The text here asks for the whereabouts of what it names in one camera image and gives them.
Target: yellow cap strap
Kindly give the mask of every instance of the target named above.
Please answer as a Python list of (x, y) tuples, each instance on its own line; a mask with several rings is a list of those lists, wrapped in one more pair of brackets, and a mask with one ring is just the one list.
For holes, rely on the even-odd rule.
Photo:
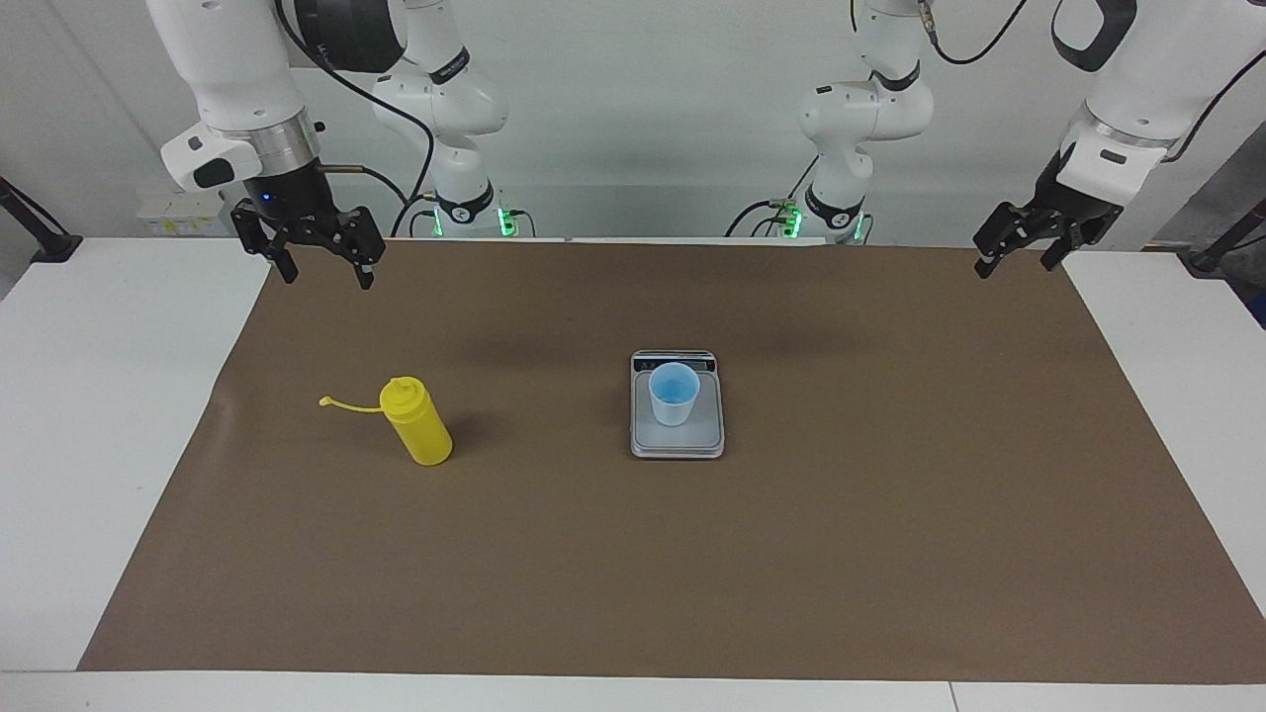
[(319, 405), (334, 405), (335, 408), (342, 408), (344, 410), (351, 410), (353, 413), (381, 413), (382, 408), (361, 408), (360, 405), (348, 405), (341, 400), (334, 400), (330, 397), (324, 397), (318, 402)]

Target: yellow bottle cap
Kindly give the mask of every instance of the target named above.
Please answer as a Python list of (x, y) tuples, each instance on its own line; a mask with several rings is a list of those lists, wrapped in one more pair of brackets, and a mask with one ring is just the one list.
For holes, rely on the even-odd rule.
[(379, 394), (382, 414), (398, 424), (408, 424), (422, 418), (430, 409), (430, 393), (413, 376), (391, 379)]

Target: scale platform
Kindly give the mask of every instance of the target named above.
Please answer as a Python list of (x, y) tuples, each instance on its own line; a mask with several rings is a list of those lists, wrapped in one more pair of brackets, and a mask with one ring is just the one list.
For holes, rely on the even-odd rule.
[[(651, 371), (677, 361), (699, 374), (699, 399), (685, 423), (660, 424), (651, 410)], [(652, 460), (713, 460), (725, 450), (725, 421), (720, 407), (717, 357), (709, 351), (638, 351), (629, 378), (632, 410), (629, 440), (633, 455)]]

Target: blue liquid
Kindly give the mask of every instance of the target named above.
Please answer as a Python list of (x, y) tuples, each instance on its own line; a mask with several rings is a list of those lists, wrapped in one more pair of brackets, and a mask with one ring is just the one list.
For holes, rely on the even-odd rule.
[(699, 380), (690, 366), (665, 369), (651, 378), (651, 393), (670, 405), (681, 405), (699, 395)]

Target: white table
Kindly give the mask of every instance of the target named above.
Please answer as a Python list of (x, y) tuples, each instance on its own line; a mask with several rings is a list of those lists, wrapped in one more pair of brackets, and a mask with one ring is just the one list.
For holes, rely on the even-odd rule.
[[(1067, 270), (1266, 611), (1266, 333), (1171, 256), (1079, 253)], [(0, 709), (1266, 709), (1266, 685), (67, 671), (265, 275), (235, 241), (92, 239), (0, 304)]]

